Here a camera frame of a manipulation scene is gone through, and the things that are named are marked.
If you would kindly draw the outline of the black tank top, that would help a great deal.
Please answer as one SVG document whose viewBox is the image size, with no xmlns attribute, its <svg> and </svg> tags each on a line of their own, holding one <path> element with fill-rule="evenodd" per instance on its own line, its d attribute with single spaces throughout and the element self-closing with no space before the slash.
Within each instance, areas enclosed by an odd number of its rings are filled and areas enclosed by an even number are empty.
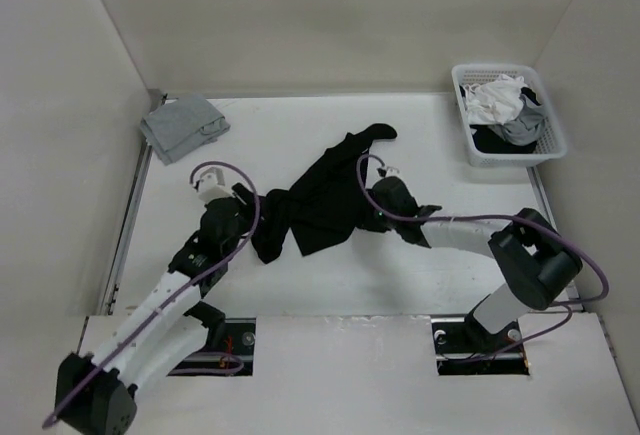
<svg viewBox="0 0 640 435">
<path fill-rule="evenodd" d="M 366 175 L 367 165 L 357 169 L 357 160 L 374 143 L 396 138 L 396 130 L 384 123 L 348 133 L 289 189 L 273 189 L 262 196 L 261 220 L 251 239 L 261 262 L 269 264 L 280 257 L 288 233 L 304 256 L 348 240 L 369 207 L 357 180 Z"/>
</svg>

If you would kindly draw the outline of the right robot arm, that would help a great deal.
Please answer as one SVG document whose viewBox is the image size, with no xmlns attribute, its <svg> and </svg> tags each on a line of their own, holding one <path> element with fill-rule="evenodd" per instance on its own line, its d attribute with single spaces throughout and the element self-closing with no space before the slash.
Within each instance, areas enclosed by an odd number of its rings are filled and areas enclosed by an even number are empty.
<svg viewBox="0 0 640 435">
<path fill-rule="evenodd" d="M 521 210 L 499 227 L 453 216 L 440 221 L 436 212 L 441 208 L 418 204 L 395 176 L 380 179 L 365 193 L 373 201 L 368 230 L 391 230 L 412 245 L 457 249 L 495 261 L 504 283 L 463 322 L 464 339 L 475 350 L 497 347 L 520 316 L 548 309 L 582 270 L 580 257 L 559 242 L 557 232 L 534 209 Z"/>
</svg>

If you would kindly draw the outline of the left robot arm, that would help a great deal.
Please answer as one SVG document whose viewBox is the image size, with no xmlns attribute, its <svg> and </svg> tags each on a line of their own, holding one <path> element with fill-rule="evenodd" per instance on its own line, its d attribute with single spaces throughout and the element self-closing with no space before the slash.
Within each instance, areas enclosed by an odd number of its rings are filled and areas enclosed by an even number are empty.
<svg viewBox="0 0 640 435">
<path fill-rule="evenodd" d="M 251 181 L 210 200 L 199 228 L 134 312 L 96 350 L 60 363 L 43 428 L 62 422 L 80 434 L 124 434 L 153 385 L 198 350 L 219 350 L 225 315 L 204 298 L 248 244 L 260 214 Z"/>
</svg>

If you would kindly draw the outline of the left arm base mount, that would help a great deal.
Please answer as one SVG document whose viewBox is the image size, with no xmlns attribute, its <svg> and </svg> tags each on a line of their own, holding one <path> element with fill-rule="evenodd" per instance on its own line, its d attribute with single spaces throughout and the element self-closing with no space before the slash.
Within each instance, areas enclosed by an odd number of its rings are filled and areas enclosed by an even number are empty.
<svg viewBox="0 0 640 435">
<path fill-rule="evenodd" d="M 255 318 L 232 318 L 219 335 L 169 372 L 173 377 L 249 377 L 253 375 L 257 323 Z"/>
</svg>

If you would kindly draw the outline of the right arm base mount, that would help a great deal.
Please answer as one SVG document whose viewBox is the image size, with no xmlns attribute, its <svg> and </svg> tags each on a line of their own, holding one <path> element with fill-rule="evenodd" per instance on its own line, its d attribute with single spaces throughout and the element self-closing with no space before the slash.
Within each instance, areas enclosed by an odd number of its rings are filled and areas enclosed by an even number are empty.
<svg viewBox="0 0 640 435">
<path fill-rule="evenodd" d="M 431 330 L 440 376 L 528 376 L 529 367 L 517 321 L 497 334 L 484 333 L 460 317 L 433 318 Z"/>
</svg>

